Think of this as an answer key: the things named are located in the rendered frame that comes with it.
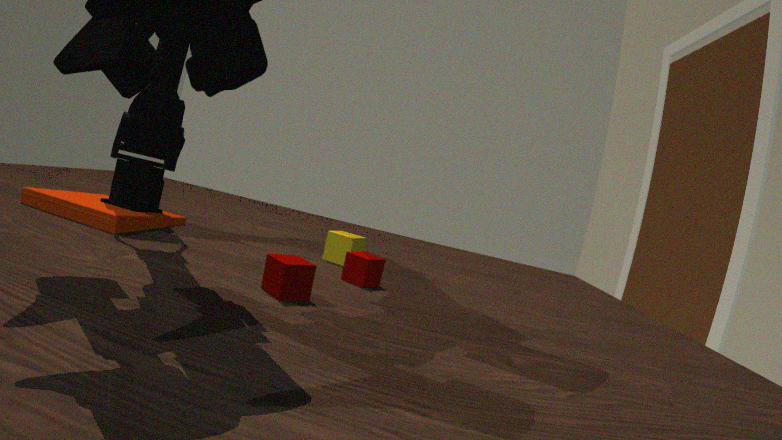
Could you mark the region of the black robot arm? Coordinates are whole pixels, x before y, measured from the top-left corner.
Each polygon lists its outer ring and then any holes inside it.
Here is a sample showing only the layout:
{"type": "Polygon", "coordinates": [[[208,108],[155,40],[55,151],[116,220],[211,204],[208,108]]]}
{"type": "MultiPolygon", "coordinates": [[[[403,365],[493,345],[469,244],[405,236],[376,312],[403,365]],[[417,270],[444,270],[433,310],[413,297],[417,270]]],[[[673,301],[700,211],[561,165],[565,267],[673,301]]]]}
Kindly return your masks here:
{"type": "Polygon", "coordinates": [[[186,141],[182,127],[185,103],[177,89],[189,43],[192,56],[185,64],[190,84],[197,92],[204,91],[211,97],[261,77],[268,61],[258,25],[249,13],[260,1],[217,0],[220,12],[189,42],[180,46],[189,38],[181,37],[176,28],[174,36],[170,33],[167,39],[159,39],[156,52],[162,57],[161,70],[123,113],[110,156],[117,159],[111,191],[101,202],[162,214],[159,203],[164,172],[175,172],[186,141]],[[119,150],[164,160],[164,164],[123,155],[119,150]]]}

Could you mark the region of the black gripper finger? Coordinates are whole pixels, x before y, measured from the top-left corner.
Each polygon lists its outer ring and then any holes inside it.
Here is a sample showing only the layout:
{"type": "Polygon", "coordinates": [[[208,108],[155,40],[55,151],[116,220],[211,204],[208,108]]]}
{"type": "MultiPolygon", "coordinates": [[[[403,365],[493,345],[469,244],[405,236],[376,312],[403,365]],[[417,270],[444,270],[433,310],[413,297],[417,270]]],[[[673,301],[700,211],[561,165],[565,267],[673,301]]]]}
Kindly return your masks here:
{"type": "Polygon", "coordinates": [[[203,14],[217,0],[87,0],[86,10],[93,19],[115,18],[169,4],[176,4],[203,14]]]}
{"type": "Polygon", "coordinates": [[[120,69],[127,80],[135,83],[154,67],[117,17],[91,18],[53,62],[63,75],[120,69]]]}

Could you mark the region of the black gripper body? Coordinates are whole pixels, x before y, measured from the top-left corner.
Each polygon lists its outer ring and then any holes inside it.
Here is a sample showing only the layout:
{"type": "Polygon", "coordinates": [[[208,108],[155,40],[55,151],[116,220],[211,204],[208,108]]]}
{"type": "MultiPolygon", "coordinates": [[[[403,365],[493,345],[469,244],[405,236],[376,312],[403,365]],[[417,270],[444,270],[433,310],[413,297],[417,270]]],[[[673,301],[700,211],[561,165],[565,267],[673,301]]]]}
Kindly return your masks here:
{"type": "MultiPolygon", "coordinates": [[[[101,71],[122,97],[132,98],[144,90],[161,70],[162,57],[148,41],[153,33],[155,32],[155,35],[163,41],[176,28],[181,37],[187,35],[187,38],[189,38],[180,44],[182,46],[191,40],[190,37],[215,18],[220,10],[221,7],[216,1],[203,14],[179,5],[177,6],[176,4],[169,4],[118,16],[118,21],[127,30],[128,34],[130,34],[154,67],[141,82],[137,83],[130,82],[129,79],[127,80],[124,74],[120,72],[120,69],[101,69],[101,71]]],[[[174,35],[172,34],[172,36],[174,35]]]]}

